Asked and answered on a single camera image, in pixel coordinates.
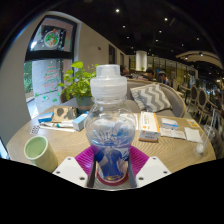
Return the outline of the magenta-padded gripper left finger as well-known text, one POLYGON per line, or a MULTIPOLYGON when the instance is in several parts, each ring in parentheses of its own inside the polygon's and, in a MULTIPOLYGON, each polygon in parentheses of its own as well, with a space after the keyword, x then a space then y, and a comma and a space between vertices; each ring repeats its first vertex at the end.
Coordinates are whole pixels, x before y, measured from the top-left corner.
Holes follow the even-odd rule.
POLYGON ((75 157, 68 156, 56 168, 54 174, 81 187, 92 188, 95 182, 96 160, 91 148, 75 157))

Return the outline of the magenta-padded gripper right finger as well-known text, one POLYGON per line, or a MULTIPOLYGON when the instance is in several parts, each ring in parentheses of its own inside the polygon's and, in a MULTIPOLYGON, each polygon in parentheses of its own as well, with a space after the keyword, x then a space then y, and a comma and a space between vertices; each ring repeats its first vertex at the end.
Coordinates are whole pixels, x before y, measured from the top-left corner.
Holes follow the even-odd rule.
POLYGON ((130 186, 140 188, 170 175, 171 172, 158 157, 149 157, 139 149, 131 147, 128 174, 130 186))

